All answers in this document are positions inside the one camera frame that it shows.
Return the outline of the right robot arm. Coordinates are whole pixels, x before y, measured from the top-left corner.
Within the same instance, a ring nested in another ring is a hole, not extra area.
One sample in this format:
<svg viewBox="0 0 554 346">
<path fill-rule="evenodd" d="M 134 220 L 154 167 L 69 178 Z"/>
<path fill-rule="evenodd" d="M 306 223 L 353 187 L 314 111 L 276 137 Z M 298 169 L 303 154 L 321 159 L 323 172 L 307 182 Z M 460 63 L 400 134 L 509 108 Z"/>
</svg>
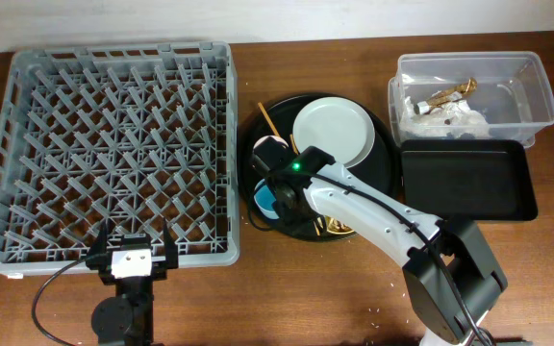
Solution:
<svg viewBox="0 0 554 346">
<path fill-rule="evenodd" d="M 508 286 L 478 225 L 407 207 L 355 177 L 315 147 L 295 155 L 279 143 L 256 147 L 252 165 L 282 220 L 330 216 L 382 250 L 403 272 L 426 331 L 424 345 L 492 345 L 482 320 Z"/>
</svg>

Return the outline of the pink cup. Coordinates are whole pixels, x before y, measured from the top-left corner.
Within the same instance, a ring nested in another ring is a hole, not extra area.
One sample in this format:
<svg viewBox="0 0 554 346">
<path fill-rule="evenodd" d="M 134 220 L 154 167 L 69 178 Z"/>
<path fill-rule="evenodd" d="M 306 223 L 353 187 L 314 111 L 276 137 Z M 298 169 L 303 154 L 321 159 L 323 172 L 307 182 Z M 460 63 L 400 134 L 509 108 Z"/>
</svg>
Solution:
<svg viewBox="0 0 554 346">
<path fill-rule="evenodd" d="M 274 141 L 277 141 L 279 142 L 282 146 L 285 146 L 285 147 L 290 147 L 288 145 L 288 143 L 281 137 L 279 136 L 274 136 L 274 135 L 271 135 L 271 136 L 262 136 L 260 137 L 253 145 L 253 149 L 257 148 L 259 145 L 261 145 L 262 143 L 264 143 L 265 141 L 269 140 L 269 139 L 272 139 Z"/>
</svg>

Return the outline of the food scraps pile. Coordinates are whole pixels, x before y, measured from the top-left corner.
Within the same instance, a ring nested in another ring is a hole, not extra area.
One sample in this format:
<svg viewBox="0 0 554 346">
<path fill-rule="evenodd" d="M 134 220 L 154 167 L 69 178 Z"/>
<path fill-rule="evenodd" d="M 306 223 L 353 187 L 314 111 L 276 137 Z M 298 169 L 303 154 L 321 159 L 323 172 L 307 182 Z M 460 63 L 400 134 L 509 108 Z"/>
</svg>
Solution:
<svg viewBox="0 0 554 346">
<path fill-rule="evenodd" d="M 331 233 L 348 233 L 352 231 L 350 227 L 346 226 L 335 218 L 327 217 L 326 220 L 327 230 Z"/>
</svg>

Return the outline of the white napkin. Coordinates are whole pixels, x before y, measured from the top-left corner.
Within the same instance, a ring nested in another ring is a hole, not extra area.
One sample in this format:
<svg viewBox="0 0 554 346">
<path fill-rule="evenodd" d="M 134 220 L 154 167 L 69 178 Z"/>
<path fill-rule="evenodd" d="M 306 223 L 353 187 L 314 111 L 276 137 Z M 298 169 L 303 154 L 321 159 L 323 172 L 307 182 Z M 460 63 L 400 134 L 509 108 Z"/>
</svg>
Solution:
<svg viewBox="0 0 554 346">
<path fill-rule="evenodd" d="M 472 110 L 467 100 L 452 102 L 431 110 L 426 114 L 416 114 L 410 97 L 404 100 L 399 128 L 408 136 L 490 138 L 490 125 L 479 111 Z"/>
</svg>

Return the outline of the blue cup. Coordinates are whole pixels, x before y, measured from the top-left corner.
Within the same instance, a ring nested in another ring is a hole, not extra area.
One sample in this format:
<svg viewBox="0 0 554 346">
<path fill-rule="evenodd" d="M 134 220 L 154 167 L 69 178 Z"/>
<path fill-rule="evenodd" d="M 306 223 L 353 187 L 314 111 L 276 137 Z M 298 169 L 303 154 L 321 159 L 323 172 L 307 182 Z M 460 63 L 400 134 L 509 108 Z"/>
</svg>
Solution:
<svg viewBox="0 0 554 346">
<path fill-rule="evenodd" d="M 277 220 L 279 218 L 277 212 L 273 208 L 273 203 L 276 201 L 276 198 L 264 179 L 261 179 L 254 187 L 253 199 L 265 218 L 269 220 Z"/>
</svg>

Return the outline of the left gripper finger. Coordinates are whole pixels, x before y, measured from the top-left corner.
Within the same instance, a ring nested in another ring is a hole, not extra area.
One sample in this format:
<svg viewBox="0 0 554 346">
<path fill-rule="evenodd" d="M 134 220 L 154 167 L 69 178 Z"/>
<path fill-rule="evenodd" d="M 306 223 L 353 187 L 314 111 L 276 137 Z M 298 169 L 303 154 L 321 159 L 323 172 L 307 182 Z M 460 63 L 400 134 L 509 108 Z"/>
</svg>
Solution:
<svg viewBox="0 0 554 346">
<path fill-rule="evenodd" d="M 109 262 L 107 250 L 108 233 L 108 226 L 103 225 L 96 240 L 88 250 L 86 257 L 86 266 L 88 269 L 105 269 L 107 267 Z"/>
<path fill-rule="evenodd" d="M 177 269 L 179 267 L 178 246 L 168 230 L 167 222 L 163 225 L 163 239 L 165 266 L 167 269 Z"/>
</svg>

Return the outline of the brown stick wrapper waste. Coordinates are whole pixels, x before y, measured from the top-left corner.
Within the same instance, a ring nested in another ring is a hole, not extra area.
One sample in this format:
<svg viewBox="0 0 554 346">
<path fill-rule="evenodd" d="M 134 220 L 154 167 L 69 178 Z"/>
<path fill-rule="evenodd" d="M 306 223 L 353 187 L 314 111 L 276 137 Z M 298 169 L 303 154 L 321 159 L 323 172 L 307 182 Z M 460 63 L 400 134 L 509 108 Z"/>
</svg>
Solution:
<svg viewBox="0 0 554 346">
<path fill-rule="evenodd" d="M 461 101 L 473 93 L 477 86 L 477 81 L 474 78 L 469 78 L 463 84 L 438 91 L 427 100 L 416 103 L 414 112 L 415 114 L 426 114 L 444 104 Z"/>
</svg>

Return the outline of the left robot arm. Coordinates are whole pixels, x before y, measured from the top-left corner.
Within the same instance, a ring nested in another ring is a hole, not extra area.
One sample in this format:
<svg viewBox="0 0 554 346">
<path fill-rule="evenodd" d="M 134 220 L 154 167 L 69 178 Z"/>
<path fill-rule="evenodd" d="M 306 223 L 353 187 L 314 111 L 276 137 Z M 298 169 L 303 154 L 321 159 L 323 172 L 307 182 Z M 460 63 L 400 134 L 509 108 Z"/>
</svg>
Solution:
<svg viewBox="0 0 554 346">
<path fill-rule="evenodd" d="M 100 345 L 151 346 L 154 344 L 153 283 L 167 278 L 178 267 L 178 247 L 163 231 L 164 258 L 154 260 L 149 235 L 125 235 L 110 250 L 111 223 L 106 221 L 89 248 L 87 267 L 103 284 L 112 285 L 113 297 L 100 302 L 91 316 L 91 327 Z"/>
</svg>

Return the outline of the yellow bowl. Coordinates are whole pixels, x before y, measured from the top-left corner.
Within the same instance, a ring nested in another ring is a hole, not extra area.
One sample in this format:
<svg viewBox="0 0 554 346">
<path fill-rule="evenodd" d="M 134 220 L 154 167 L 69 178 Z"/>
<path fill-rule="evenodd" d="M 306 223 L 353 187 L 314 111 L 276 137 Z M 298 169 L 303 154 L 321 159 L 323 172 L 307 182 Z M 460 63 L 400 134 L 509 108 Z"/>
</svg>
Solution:
<svg viewBox="0 0 554 346">
<path fill-rule="evenodd" d="M 331 235 L 349 235 L 354 232 L 352 228 L 341 223 L 339 220 L 326 216 L 326 231 Z"/>
</svg>

